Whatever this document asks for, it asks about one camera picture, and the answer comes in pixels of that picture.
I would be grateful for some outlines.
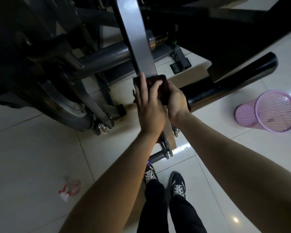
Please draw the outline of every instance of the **forearm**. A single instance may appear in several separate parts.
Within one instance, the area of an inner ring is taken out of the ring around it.
[[[60,232],[121,232],[157,138],[158,135],[140,133],[85,193]]]
[[[261,231],[291,230],[290,172],[192,114],[180,116],[177,126],[220,186]]]

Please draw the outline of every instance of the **person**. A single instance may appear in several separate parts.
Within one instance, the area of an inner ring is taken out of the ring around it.
[[[74,206],[60,233],[122,232],[144,177],[146,203],[138,232],[168,232],[163,186],[148,163],[165,125],[165,110],[157,99],[162,81],[149,89],[144,74],[136,88],[141,131]],[[230,199],[261,232],[291,232],[291,172],[232,141],[192,115],[183,93],[171,82],[169,119],[184,134]],[[171,178],[170,211],[177,233],[206,232],[194,208],[185,200],[185,182]]]

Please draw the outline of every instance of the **white shoelace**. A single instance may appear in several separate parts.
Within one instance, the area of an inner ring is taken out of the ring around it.
[[[184,197],[185,193],[183,190],[183,186],[182,185],[174,185],[173,186],[173,195],[178,194]]]
[[[146,178],[146,183],[148,184],[148,182],[152,179],[156,179],[156,176],[154,175],[153,169],[147,171],[145,173],[145,178]]]

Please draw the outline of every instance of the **shoe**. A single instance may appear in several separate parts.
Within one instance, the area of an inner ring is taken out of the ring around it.
[[[185,182],[182,175],[178,172],[173,172],[170,178],[171,197],[181,195],[185,198]]]
[[[150,163],[150,161],[148,161],[146,165],[145,174],[143,176],[143,181],[145,182],[145,184],[148,184],[148,182],[153,179],[157,180],[158,178],[152,164]]]

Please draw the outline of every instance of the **purple mesh basket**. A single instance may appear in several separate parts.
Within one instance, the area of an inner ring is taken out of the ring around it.
[[[291,130],[291,96],[278,90],[266,91],[257,99],[239,105],[234,117],[243,127],[287,132]]]

